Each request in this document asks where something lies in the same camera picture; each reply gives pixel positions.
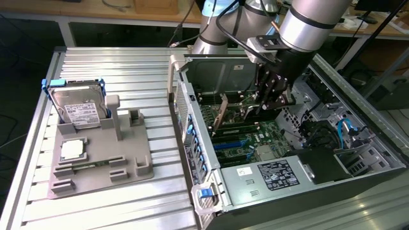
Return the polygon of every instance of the hard drive label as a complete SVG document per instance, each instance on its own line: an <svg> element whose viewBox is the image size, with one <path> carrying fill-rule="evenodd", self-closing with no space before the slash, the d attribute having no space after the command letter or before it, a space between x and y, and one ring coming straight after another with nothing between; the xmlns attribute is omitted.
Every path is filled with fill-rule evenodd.
<svg viewBox="0 0 409 230"><path fill-rule="evenodd" d="M258 164L257 166L270 191L300 184L286 160Z"/></svg>
<svg viewBox="0 0 409 230"><path fill-rule="evenodd" d="M65 105L68 117L75 126L89 125L100 122L94 103Z"/></svg>

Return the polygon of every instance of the black cable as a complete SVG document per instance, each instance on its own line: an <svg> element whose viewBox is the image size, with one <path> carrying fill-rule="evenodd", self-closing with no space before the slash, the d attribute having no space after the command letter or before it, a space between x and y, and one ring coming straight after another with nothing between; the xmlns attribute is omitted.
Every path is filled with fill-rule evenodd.
<svg viewBox="0 0 409 230"><path fill-rule="evenodd" d="M176 36L178 30L180 30L180 29L182 28L182 26L184 26L185 20L186 20L186 18L188 18L188 15L190 14L190 11L192 11L192 9L193 9L193 6L194 6L194 0L192 0L190 7L189 7L189 10L188 10L188 12L186 12L186 15L185 15L184 19L180 21L177 27L174 28L173 35L172 35L170 39L169 39L169 42L168 42L166 47L170 46L172 40L173 40L173 38L174 38L174 36Z"/></svg>
<svg viewBox="0 0 409 230"><path fill-rule="evenodd" d="M229 9L237 4L238 0L234 0L232 4L224 9L221 14L216 18L216 26L221 30L221 32L228 36L228 38L232 39L233 42L237 43L250 54L253 54L257 58L260 58L262 61L265 61L266 64L270 64L272 66L276 66L274 62L269 60L265 56L258 54L245 43L242 43L221 26L220 19L225 15L225 13L229 11Z"/></svg>
<svg viewBox="0 0 409 230"><path fill-rule="evenodd" d="M216 3L217 3L217 0L214 0L214 2L213 2L212 14L214 13ZM185 39L185 40L181 40L180 42L173 43L173 44L170 45L170 47L177 47L180 44L182 44L182 43L185 43L185 42L188 42L188 41L196 39L200 35L202 35L204 32L205 32L205 30L206 30L208 27L209 27L210 21L208 22L208 24L205 25L204 29L201 30L201 32L200 32L196 36L193 36L193 37L190 37L190 38L188 38L188 39Z"/></svg>
<svg viewBox="0 0 409 230"><path fill-rule="evenodd" d="M398 112L402 114L402 116L409 119L409 117L406 116L406 114L404 114L402 110L398 110Z"/></svg>
<svg viewBox="0 0 409 230"><path fill-rule="evenodd" d="M31 39L32 42L35 42L37 44L37 46L40 46L47 52L53 52L52 50L47 49L8 19L7 17L3 16L3 14L0 14L0 17L8 22L9 25L13 26L13 28L16 28L24 36L27 36L28 39Z"/></svg>
<svg viewBox="0 0 409 230"><path fill-rule="evenodd" d="M341 58L332 64L333 67L340 63L340 61L341 61L342 58L345 57L345 55L346 55L346 53L348 53L348 51L349 51L349 49L350 49L350 47L352 47L352 45L353 45L353 43L354 43L353 38L356 37L357 32L358 32L358 30L360 30L360 28L361 28L361 26L362 26L364 20L366 19L366 17L368 17L369 14L370 14L370 11L366 11L365 14L362 15L362 17L361 17L361 18L362 18L361 24L360 24L360 26L358 26L356 32L353 33L353 36L352 36L352 38L350 38L350 42L349 42L348 48L346 48L346 50L345 50L345 52L344 52Z"/></svg>
<svg viewBox="0 0 409 230"><path fill-rule="evenodd" d="M13 56L17 57L16 61L13 62L12 66L11 66L9 68L12 68L12 67L16 66L17 62L20 61L20 59L23 59L23 60L25 60L25 61L28 61L28 62L31 62L31 63L33 63L33 64L43 65L43 66L48 66L47 64L44 64L44 63L41 63L41 62L36 62L36 61L33 61L33 60L31 60L31 59L23 57L16 51L13 51L13 50L5 45L5 43L3 42L1 39L0 39L0 44L3 45L3 47L5 48L5 50L7 50Z"/></svg>
<svg viewBox="0 0 409 230"><path fill-rule="evenodd" d="M12 136L12 133L13 133L13 130L15 130L17 124L19 124L19 121L17 121L17 119L15 119L13 117L11 117L11 116L8 116L8 115L0 114L0 116L8 118L8 119L11 119L11 120L13 120L13 122L15 122L15 124L13 124L13 126L12 126L12 129L11 129L11 131L8 132L7 139L5 139L4 142L0 144L0 146L1 146L1 145L4 145L4 144L9 141L11 136Z"/></svg>
<svg viewBox="0 0 409 230"><path fill-rule="evenodd" d="M304 117L308 116L308 114L318 107L321 102L322 102L322 100L320 99L320 101L313 105L313 107L309 110L305 111L305 113L302 114L302 117L301 117L300 124L302 124Z"/></svg>
<svg viewBox="0 0 409 230"><path fill-rule="evenodd" d="M264 14L266 15L266 17L269 17L270 21L274 22L276 19L268 14L266 7L264 5L262 0L260 0L260 5L261 5L261 8L262 8Z"/></svg>

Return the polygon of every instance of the floor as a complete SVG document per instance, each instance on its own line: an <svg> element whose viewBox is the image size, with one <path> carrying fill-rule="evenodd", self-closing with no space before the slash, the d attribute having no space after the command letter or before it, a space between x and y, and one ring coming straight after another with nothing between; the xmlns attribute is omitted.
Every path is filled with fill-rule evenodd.
<svg viewBox="0 0 409 230"><path fill-rule="evenodd" d="M83 23L72 23L72 30L79 46L164 47L173 33L169 27ZM197 29L184 29L182 37L189 38L196 34ZM320 50L329 63L340 58L342 47L349 43L349 40L336 41L338 49L333 49L333 40L329 38ZM28 132L52 50L55 46L63 45L56 23L0 19L0 91L4 95L0 97L0 145ZM25 137L21 137L0 149L0 210L24 140Z"/></svg>

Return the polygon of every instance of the wooden desk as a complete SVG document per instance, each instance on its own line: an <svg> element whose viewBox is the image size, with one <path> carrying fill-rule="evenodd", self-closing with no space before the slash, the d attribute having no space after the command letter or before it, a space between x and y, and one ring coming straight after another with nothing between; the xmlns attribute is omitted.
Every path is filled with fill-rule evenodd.
<svg viewBox="0 0 409 230"><path fill-rule="evenodd" d="M101 0L83 0L81 3L72 3L61 1L60 13L67 16L79 17L100 17L100 18L116 18L116 19L138 19L148 21L165 21L165 22L180 22L186 15L189 10L190 0L178 0L178 14L164 15L164 14L137 14L134 11L133 0L108 0L114 5L130 5L125 12L120 12L104 5ZM197 5L192 9L192 12L186 18L188 23L201 22L201 13Z"/></svg>
<svg viewBox="0 0 409 230"><path fill-rule="evenodd" d="M76 23L105 23L176 27L182 20L190 0L178 0L178 14L137 14L133 0L110 0L112 4L130 5L121 12L104 5L101 0L83 0L80 3L63 0L0 0L0 13L7 18L55 21L59 23L67 46L76 46L69 27ZM201 13L194 4L184 23L186 28L200 28Z"/></svg>

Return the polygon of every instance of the wires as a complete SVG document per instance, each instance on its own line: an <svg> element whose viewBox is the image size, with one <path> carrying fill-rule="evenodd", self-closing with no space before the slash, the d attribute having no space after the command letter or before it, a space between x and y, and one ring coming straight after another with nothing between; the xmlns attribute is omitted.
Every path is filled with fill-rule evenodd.
<svg viewBox="0 0 409 230"><path fill-rule="evenodd" d="M21 137L27 136L27 134L23 134L20 137L16 137L15 139L12 139L11 141L5 142L1 146L0 146L0 149L3 147L5 147L7 145L9 145L12 142L15 142L16 140L19 140Z"/></svg>
<svg viewBox="0 0 409 230"><path fill-rule="evenodd" d="M261 5L261 8L262 8L264 14L266 15L266 17L269 17L269 20L273 22L274 18L268 14L266 7L264 5L262 0L260 0L260 5Z"/></svg>
<svg viewBox="0 0 409 230"><path fill-rule="evenodd" d="M402 110L398 110L398 112L402 114L402 116L404 116L406 119L409 119L408 115L404 114Z"/></svg>
<svg viewBox="0 0 409 230"><path fill-rule="evenodd" d="M230 38L250 54L253 54L257 58L260 58L262 61L265 61L266 64L270 64L272 66L276 66L274 62L268 59L265 56L258 54L246 44L244 44L221 26L220 19L225 15L225 13L229 11L229 9L237 4L238 0L234 0L232 4L224 9L221 14L216 18L216 26L221 30L221 32Z"/></svg>
<svg viewBox="0 0 409 230"><path fill-rule="evenodd" d="M261 5L261 8L262 8L264 14L266 15L266 17L269 17L272 26L274 27L277 33L280 33L280 28L278 28L278 25L276 24L277 17L276 17L276 19L274 19L274 18L269 15L262 0L260 0L260 5Z"/></svg>
<svg viewBox="0 0 409 230"><path fill-rule="evenodd" d="M346 53L348 53L348 51L349 51L349 49L350 49L350 47L352 47L352 45L353 45L353 42L354 42L353 38L356 37L357 32L358 32L358 30L360 30L360 28L361 28L361 26L362 26L364 20L366 19L366 16L368 16L369 14L370 14L370 11L366 11L365 14L362 15L362 17L361 17L361 18L362 18L361 24L360 24L360 26L358 26L356 32L353 33L353 36L352 36L352 38L350 38L350 42L349 42L348 48L346 48L346 50L345 50L345 52L344 52L341 58L332 64L332 66L338 65L338 63L340 63L341 60L344 59L344 57L345 57L345 55L346 55Z"/></svg>
<svg viewBox="0 0 409 230"><path fill-rule="evenodd" d="M3 14L0 14L0 17L8 22L9 25L13 26L13 28L16 28L23 35L32 41L35 42L47 52L52 53L52 50L47 49L4 16Z"/></svg>
<svg viewBox="0 0 409 230"><path fill-rule="evenodd" d="M313 105L313 107L309 110L305 111L305 113L302 114L302 117L301 117L300 124L302 124L304 117L308 116L308 114L318 107L321 102L322 102L322 100L320 99L320 101Z"/></svg>
<svg viewBox="0 0 409 230"><path fill-rule="evenodd" d="M189 10L188 10L188 12L186 12L186 15L185 15L184 19L180 21L180 24L178 24L177 27L174 28L173 35L172 35L170 39L169 39L169 42L168 42L166 47L170 46L170 42L172 42L172 40L173 40L173 38L174 38L174 36L176 36L178 30L180 30L180 29L182 28L182 26L184 26L185 20L186 20L186 18L188 18L188 15L190 14L190 11L192 11L192 9L193 9L193 6L194 6L194 0L192 0L190 6L189 6Z"/></svg>
<svg viewBox="0 0 409 230"><path fill-rule="evenodd" d="M5 45L5 43L3 42L1 39L0 39L0 44L3 45L3 47L5 48L5 50L7 50L13 56L17 57L16 61L13 62L12 66L11 66L11 68L16 66L17 62L20 61L20 59L23 59L23 60L25 60L25 61L28 61L28 62L31 62L31 63L33 63L33 64L37 64L37 65L41 65L41 66L47 66L47 64L44 64L44 63L41 63L41 62L36 62L36 61L33 61L33 60L31 60L31 59L28 59L28 58L25 58L25 57L21 57L20 54L19 54L17 52L15 52L15 51Z"/></svg>
<svg viewBox="0 0 409 230"><path fill-rule="evenodd" d="M124 8L130 8L132 6L130 5L126 5L126 6L117 6L117 5L110 5L106 0L101 0L104 5L110 7L110 8L114 8L117 9L120 12L125 12L125 9Z"/></svg>
<svg viewBox="0 0 409 230"><path fill-rule="evenodd" d="M185 39L185 40L182 40L182 41L180 41L180 42L174 42L174 43L170 45L170 47L177 47L180 44L182 44L182 43L185 43L185 42L188 42L188 41L190 41L190 40L198 38L198 36L204 34L206 28L209 27L212 18L213 18L214 9L216 9L216 3L217 3L217 0L214 0L214 2L213 2L212 15L210 15L210 17L209 17L209 20L206 20L206 25L205 25L204 29L200 31L200 33L198 33L196 36L193 36L193 37L190 37L190 38L188 38L188 39Z"/></svg>
<svg viewBox="0 0 409 230"><path fill-rule="evenodd" d="M293 132L288 131L286 129L281 129L281 131L284 131L285 133L293 135L294 137L297 137L297 138L300 138L300 139L306 139L306 138L304 138L304 137L296 135Z"/></svg>
<svg viewBox="0 0 409 230"><path fill-rule="evenodd" d="M15 122L15 123L13 123L13 126L12 126L12 129L11 129L11 131L8 132L7 139L5 139L4 142L0 144L0 146L3 146L3 145L8 142L8 140L9 140L9 138L11 138L12 132L13 132L13 130L15 130L17 124L19 124L19 121L17 121L17 119L15 119L13 117L11 117L11 116L8 116L8 115L1 115L1 114L0 114L0 116L3 116L3 117L5 117L5 118L11 119L11 120Z"/></svg>

